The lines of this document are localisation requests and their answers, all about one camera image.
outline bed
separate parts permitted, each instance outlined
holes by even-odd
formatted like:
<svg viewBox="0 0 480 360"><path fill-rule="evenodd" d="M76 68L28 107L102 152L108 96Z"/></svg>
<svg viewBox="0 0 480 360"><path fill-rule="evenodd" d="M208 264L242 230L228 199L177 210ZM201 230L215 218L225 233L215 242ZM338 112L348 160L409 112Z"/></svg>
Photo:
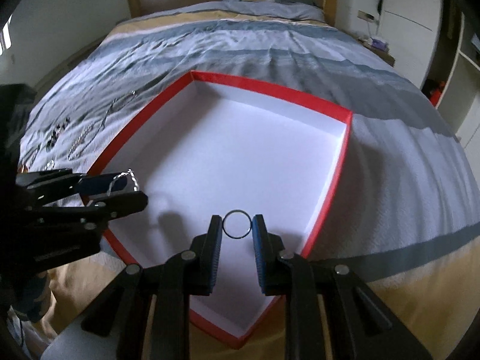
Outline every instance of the bed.
<svg viewBox="0 0 480 360"><path fill-rule="evenodd" d="M477 184L455 135L422 93L333 27L337 0L313 1L322 10L128 0L132 20L33 109L21 161L32 171L88 171L134 115L191 70L265 80L340 104L354 112L349 148L309 258L352 267L435 359L445 359L480 306ZM55 147L44 150L67 117ZM53 338L121 268L103 253L50 272L53 300L38 327ZM193 327L192 358L281 359L282 318L278 303L239 351Z"/></svg>

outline bedsheet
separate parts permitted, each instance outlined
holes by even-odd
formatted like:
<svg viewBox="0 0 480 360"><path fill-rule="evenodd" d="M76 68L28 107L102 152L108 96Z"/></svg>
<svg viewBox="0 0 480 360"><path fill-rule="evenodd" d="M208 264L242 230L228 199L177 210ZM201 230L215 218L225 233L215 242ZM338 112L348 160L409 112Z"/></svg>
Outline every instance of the bedsheet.
<svg viewBox="0 0 480 360"><path fill-rule="evenodd" d="M192 69L269 81L354 112L337 193L310 258L352 267L434 358L446 358L480 306L477 184L422 93L319 20L193 8L122 23L33 109L21 161L31 171L87 171L138 111ZM239 352L194 329L193 358L283 358L281 312L275 307Z"/></svg>

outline metal screw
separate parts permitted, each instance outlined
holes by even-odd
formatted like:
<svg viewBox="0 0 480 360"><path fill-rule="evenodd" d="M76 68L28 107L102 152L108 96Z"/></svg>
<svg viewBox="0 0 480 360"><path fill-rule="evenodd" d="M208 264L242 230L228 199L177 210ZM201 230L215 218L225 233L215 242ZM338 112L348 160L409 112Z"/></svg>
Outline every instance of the metal screw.
<svg viewBox="0 0 480 360"><path fill-rule="evenodd" d="M292 259L295 255L292 251L289 251L287 249L284 249L280 252L278 252L278 256L282 259L282 260L290 260Z"/></svg>
<svg viewBox="0 0 480 360"><path fill-rule="evenodd" d="M346 265L336 265L335 266L335 272L337 272L337 275L348 275L350 272L350 268L348 268Z"/></svg>
<svg viewBox="0 0 480 360"><path fill-rule="evenodd" d="M85 225L83 226L83 228L85 230L95 230L97 228L97 225L93 222L88 222L88 223L85 223Z"/></svg>
<svg viewBox="0 0 480 360"><path fill-rule="evenodd" d="M185 260L185 261L193 260L195 259L195 257L197 257L197 254L192 250L184 250L181 253L181 258L182 260Z"/></svg>
<svg viewBox="0 0 480 360"><path fill-rule="evenodd" d="M140 267L137 264L130 264L125 269L127 275L135 275L140 272Z"/></svg>

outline metal ring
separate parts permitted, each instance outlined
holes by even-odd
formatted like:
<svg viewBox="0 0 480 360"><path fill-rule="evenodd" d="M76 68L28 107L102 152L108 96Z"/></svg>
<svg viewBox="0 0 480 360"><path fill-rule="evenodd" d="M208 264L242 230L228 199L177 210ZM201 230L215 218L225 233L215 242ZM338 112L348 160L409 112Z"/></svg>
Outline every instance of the metal ring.
<svg viewBox="0 0 480 360"><path fill-rule="evenodd" d="M250 227L248 228L247 232L244 234L244 235L241 235L240 237L234 237L233 235L230 235L229 233L227 233L227 231L225 230L225 221L226 219L229 217L230 214L233 214L235 212L240 212L240 214L243 214L245 215L249 222L250 222ZM250 234L251 232L251 218L250 218L250 215L248 215L244 210L232 210L232 211L229 211L226 213L226 215L224 216L224 218L222 219L222 229L223 229L223 232L225 233L225 235L227 237L230 237L230 238L233 238L233 239L241 239L241 238L245 238L247 235Z"/></svg>

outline nightstand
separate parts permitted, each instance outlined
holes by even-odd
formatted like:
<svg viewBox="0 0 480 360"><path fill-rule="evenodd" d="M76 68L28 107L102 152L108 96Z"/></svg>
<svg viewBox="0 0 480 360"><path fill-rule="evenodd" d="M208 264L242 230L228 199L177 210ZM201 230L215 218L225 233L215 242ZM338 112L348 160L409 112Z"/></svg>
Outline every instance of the nightstand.
<svg viewBox="0 0 480 360"><path fill-rule="evenodd" d="M369 49L372 53L378 55L381 59L387 62L387 64L389 64L391 67L393 67L393 65L395 64L395 58L393 58L390 54L388 54L388 52L376 49L375 47L371 47L368 43L364 43L358 39L357 39L357 42L359 42L363 47Z"/></svg>

